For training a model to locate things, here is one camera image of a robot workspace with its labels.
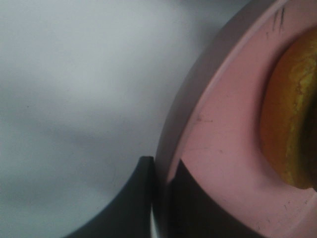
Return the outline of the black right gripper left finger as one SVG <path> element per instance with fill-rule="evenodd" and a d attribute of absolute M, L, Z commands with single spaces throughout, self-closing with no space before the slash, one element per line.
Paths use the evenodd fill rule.
<path fill-rule="evenodd" d="M 142 156 L 111 203 L 68 238 L 150 238 L 154 158 Z"/>

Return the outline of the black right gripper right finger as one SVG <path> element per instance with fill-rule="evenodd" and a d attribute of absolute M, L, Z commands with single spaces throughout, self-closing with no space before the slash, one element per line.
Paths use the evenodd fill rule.
<path fill-rule="evenodd" d="M 182 161 L 172 181 L 169 238 L 261 238 L 213 201 Z"/>

